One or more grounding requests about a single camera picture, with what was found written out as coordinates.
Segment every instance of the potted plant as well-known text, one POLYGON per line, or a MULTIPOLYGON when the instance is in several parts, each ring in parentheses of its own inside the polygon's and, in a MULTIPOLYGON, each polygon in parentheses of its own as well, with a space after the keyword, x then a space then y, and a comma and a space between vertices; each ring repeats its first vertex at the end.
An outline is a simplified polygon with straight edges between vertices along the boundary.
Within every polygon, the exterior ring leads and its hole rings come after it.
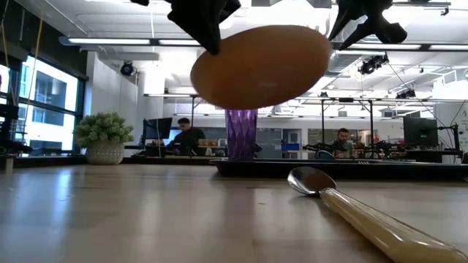
POLYGON ((97 113, 86 116, 73 133, 90 164, 115 165, 124 159, 124 142, 133 141, 132 130, 117 113, 97 113))

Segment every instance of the white flower pot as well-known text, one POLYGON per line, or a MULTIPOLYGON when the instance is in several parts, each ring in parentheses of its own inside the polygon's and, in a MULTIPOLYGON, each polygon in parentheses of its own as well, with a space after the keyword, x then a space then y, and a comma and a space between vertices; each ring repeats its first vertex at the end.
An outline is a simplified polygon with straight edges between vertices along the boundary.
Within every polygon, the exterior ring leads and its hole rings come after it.
POLYGON ((86 160, 95 165, 117 165, 124 159, 122 142, 98 141, 86 149, 86 160))

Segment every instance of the spoon bowl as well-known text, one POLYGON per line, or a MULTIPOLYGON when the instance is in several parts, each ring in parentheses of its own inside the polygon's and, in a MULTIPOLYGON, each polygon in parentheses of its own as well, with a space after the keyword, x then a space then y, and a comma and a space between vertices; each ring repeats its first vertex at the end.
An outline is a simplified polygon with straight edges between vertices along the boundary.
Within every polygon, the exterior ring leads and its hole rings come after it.
POLYGON ((298 167, 287 176, 290 186, 301 194, 316 197, 326 188, 336 189, 336 183, 326 173, 312 167, 298 167))

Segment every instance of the security camera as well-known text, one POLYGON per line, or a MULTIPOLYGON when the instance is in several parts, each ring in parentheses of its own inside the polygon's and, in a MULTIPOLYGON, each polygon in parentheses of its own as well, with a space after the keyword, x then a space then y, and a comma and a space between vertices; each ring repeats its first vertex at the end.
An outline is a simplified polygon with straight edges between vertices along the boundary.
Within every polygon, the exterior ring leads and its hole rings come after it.
POLYGON ((124 65, 120 68, 120 73, 123 76, 133 76, 136 73, 133 61, 124 61, 124 65))

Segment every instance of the ceiling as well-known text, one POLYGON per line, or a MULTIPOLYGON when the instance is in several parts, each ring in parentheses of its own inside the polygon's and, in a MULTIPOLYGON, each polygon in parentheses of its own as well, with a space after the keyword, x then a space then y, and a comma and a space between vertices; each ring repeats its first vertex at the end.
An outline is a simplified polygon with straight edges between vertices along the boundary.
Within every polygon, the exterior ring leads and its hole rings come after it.
MULTIPOLYGON (((40 14, 42 0, 16 0, 34 14, 40 14)), ((125 38, 189 38, 177 25, 166 18, 170 5, 152 1, 149 7, 126 3, 126 0, 45 0, 45 21, 69 37, 125 37, 125 38)), ((283 0, 271 7, 252 7, 252 1, 242 0, 243 7, 223 23, 222 37, 239 31, 271 24, 300 24, 327 34, 333 25, 337 7, 313 8, 306 0, 283 0)), ((443 8, 391 7, 385 13, 390 22, 400 22, 408 32, 406 42, 441 42, 468 44, 468 1, 451 0, 446 16, 443 8)), ((357 23, 346 30, 353 30, 357 23)), ((190 91, 189 71, 200 54, 198 47, 106 47, 99 51, 102 59, 120 63, 126 54, 159 59, 168 70, 168 88, 172 91, 190 91)), ((388 52, 389 66, 361 79, 356 77, 355 64, 368 56, 337 55, 333 63, 341 65, 339 78, 324 77, 306 95, 323 90, 329 96, 388 95, 398 91, 403 82, 417 92, 430 91, 432 81, 454 69, 468 68, 468 53, 388 52)))

